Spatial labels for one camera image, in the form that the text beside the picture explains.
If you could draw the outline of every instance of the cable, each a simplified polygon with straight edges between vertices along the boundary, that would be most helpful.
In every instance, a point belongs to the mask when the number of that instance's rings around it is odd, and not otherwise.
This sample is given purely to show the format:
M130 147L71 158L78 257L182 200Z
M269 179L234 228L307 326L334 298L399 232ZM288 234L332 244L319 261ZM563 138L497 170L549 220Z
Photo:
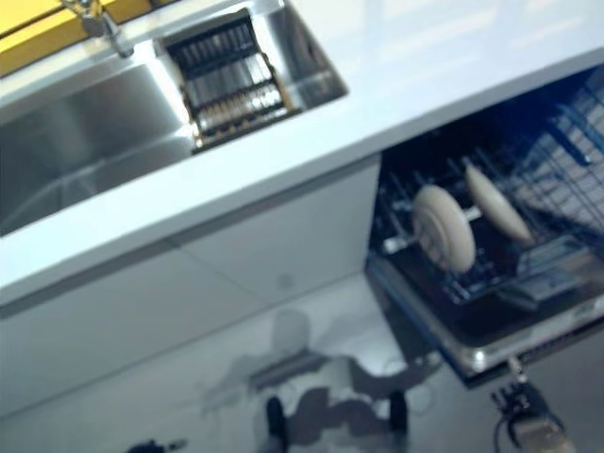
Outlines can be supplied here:
M506 419L501 417L493 430L493 450L495 453L501 452L501 449L499 448L499 431L501 430L501 427L503 427L504 423L506 423Z

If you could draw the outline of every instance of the open dishwasher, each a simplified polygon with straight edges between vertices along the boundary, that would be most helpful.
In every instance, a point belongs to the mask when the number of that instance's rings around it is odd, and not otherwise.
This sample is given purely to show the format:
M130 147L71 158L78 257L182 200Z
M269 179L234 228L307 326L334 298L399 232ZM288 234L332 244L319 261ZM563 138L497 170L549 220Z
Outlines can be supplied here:
M473 385L604 318L604 67L383 153L368 272Z

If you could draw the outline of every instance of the white cabinet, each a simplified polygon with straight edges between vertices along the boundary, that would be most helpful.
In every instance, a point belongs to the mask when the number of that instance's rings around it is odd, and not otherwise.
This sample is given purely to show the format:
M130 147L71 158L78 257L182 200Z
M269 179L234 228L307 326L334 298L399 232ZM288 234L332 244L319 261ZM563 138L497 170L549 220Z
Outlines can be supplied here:
M265 306L168 244L136 258L1 321L0 416Z
M356 163L5 312L0 417L359 272L378 167Z
M364 160L176 240L264 300L300 295L362 269L378 171Z

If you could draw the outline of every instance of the white plate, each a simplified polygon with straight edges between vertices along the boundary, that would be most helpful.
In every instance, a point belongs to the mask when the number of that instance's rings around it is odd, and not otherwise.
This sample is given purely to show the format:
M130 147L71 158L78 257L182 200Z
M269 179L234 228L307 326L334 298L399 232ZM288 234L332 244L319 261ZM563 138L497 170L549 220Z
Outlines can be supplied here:
M446 271L466 272L476 244L463 210L445 189L424 186L413 199L413 232L428 257Z
M533 243L529 227L495 184L474 165L465 168L465 182L474 203L503 234L526 245Z

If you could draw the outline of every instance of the stainless steel sink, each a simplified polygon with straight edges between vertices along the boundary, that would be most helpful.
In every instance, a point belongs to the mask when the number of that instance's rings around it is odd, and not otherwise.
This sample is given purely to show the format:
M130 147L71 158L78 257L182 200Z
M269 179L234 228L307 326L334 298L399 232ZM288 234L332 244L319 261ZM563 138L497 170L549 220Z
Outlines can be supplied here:
M209 135L206 125L218 109L194 106L194 79L173 49L245 16L283 102ZM243 92L233 93L220 106L241 112L233 99L245 99ZM111 56L0 109L0 236L345 93L287 3L234 2L198 14L191 24L138 43L129 59ZM266 107L254 95L245 93L250 105Z

